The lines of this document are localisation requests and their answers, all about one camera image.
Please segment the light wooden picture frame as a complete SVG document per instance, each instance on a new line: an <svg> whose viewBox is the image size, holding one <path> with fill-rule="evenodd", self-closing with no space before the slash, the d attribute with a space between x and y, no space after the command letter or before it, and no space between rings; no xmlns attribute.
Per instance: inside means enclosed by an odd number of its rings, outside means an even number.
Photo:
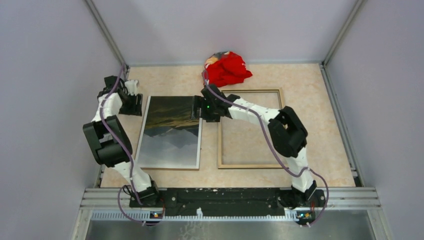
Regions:
<svg viewBox="0 0 424 240"><path fill-rule="evenodd" d="M281 109L285 98L281 88L223 90L226 96L272 109ZM218 123L217 167L219 169L280 169L259 125L222 117Z"/></svg>

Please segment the landscape photo print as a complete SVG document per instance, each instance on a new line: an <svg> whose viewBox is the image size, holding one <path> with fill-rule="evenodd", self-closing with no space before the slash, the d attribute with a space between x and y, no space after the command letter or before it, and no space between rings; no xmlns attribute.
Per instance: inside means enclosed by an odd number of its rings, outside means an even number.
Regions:
<svg viewBox="0 0 424 240"><path fill-rule="evenodd" d="M198 170L202 122L191 96L149 96L136 151L143 169Z"/></svg>

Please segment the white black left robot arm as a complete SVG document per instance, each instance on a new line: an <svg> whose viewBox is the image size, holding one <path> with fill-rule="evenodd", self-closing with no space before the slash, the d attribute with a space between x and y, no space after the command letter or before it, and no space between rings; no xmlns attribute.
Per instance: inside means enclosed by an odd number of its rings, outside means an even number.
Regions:
<svg viewBox="0 0 424 240"><path fill-rule="evenodd" d="M105 87L97 95L98 107L93 119L82 130L99 165L117 171L128 183L126 190L136 206L154 207L160 202L155 181L137 166L132 143L119 115L142 116L142 94L137 80L119 76L104 78Z"/></svg>

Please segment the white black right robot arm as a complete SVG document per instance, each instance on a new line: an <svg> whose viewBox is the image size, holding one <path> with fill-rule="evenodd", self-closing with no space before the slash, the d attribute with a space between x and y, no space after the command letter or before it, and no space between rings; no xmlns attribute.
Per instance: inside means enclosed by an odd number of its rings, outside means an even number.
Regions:
<svg viewBox="0 0 424 240"><path fill-rule="evenodd" d="M192 98L191 118L218 123L222 117L260 126L271 153L292 177L294 202L307 206L313 200L317 183L307 160L308 132L291 107L260 106L235 94L225 95L214 84L205 84L201 95Z"/></svg>

